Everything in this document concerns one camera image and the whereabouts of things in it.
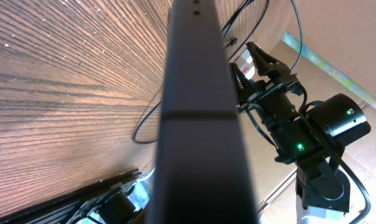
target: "teal object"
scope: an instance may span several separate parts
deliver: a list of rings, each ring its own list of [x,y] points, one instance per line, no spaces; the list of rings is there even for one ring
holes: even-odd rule
[[[301,42],[290,33],[285,32],[282,41],[297,52],[300,51]],[[302,56],[308,59],[310,62],[314,63],[321,70],[329,74],[329,76],[333,77],[348,90],[355,93],[355,95],[362,98],[369,105],[376,109],[376,97],[373,96],[373,94],[361,87],[353,79],[349,78],[348,75],[342,72],[340,69],[334,67],[327,60],[320,57],[314,50],[310,49],[305,44],[303,45]]]

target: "wooden table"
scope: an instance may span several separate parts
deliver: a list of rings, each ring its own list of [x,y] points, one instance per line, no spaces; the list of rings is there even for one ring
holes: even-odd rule
[[[216,1],[221,26],[241,0]],[[264,0],[244,11],[241,42]],[[273,0],[252,40],[270,50],[293,11]],[[166,0],[0,0],[0,217],[153,166],[132,133],[162,85]],[[236,46],[227,49],[231,54]],[[161,99],[158,94],[149,106]],[[140,139],[156,138],[158,116]]]

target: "beige wall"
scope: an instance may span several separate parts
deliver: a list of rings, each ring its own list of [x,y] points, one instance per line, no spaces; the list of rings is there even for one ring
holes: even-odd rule
[[[376,0],[312,0],[298,5],[304,43],[376,96]],[[288,32],[299,38],[296,21]]]
[[[271,54],[290,66],[298,56],[297,52],[283,42],[279,42],[271,51]],[[337,93],[343,93],[356,102],[360,101],[357,96],[305,58],[303,58],[298,64],[295,72],[298,73],[298,79],[308,92],[308,102],[313,100],[327,100]],[[295,95],[288,95],[288,97],[296,106],[299,106],[302,102],[302,97]],[[364,113],[367,121],[372,127],[372,131],[370,134],[349,145],[342,158],[367,187],[372,198],[374,213],[376,214],[376,110],[367,106],[364,109]],[[255,132],[254,128],[253,130],[250,129],[250,131],[252,131],[252,133],[245,133],[245,136],[251,136],[255,139],[261,138],[259,134]],[[254,142],[255,140],[246,139],[246,142],[247,141]],[[274,149],[269,145],[265,144],[263,147],[274,152]],[[258,152],[257,154],[259,155],[262,155],[261,153],[265,152],[264,149],[254,146],[249,146],[249,150],[251,151],[249,152],[251,157],[256,156],[255,152]],[[268,157],[270,156],[270,153],[266,154],[264,160],[269,161],[270,158]],[[259,158],[251,159],[252,161],[260,163]],[[261,171],[263,171],[262,175],[256,176],[256,181],[259,183],[258,188],[262,191],[264,191],[261,186],[261,184],[263,184],[262,182],[268,181],[269,179],[274,179],[272,180],[272,183],[277,182],[277,180],[281,181],[285,177],[286,171],[293,168],[293,166],[276,164],[275,162],[269,162],[267,165],[267,169],[264,169],[262,164],[252,164],[253,169],[262,169]],[[352,212],[350,213],[349,218],[356,216],[357,212],[364,207],[362,196],[353,182],[351,182],[351,187]],[[295,182],[293,182],[269,207],[266,208],[264,215],[268,223],[296,223]]]

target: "green light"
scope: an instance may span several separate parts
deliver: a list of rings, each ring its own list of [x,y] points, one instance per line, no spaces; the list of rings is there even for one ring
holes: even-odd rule
[[[299,143],[297,145],[297,148],[298,148],[298,150],[302,151],[304,149],[304,146],[301,143]]]

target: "brown panel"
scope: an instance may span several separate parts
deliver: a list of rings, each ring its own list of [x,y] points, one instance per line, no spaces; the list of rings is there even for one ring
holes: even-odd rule
[[[222,26],[241,3],[216,2]],[[244,12],[232,35],[245,38],[264,2]],[[272,1],[255,36],[267,49],[286,29],[286,2]],[[136,146],[131,137],[162,84],[171,6],[0,1],[0,217],[153,166],[154,145]],[[139,138],[156,138],[157,122],[158,113]]]
[[[376,96],[376,1],[303,1],[298,10],[305,44]],[[296,24],[288,32],[300,38]]]

